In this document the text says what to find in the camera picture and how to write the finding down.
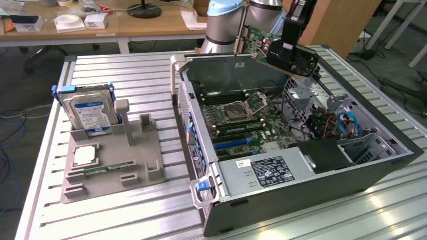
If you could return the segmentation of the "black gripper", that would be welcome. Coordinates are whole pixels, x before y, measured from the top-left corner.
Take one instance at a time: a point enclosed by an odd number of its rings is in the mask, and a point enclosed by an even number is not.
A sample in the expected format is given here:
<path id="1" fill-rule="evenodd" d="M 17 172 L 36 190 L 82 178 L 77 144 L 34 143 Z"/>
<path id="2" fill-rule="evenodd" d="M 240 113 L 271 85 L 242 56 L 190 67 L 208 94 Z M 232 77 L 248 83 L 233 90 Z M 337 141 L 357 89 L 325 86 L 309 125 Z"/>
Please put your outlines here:
<path id="1" fill-rule="evenodd" d="M 316 3 L 316 0 L 293 0 L 291 3 L 281 32 L 281 59 L 291 59 L 293 48 L 311 21 Z"/>

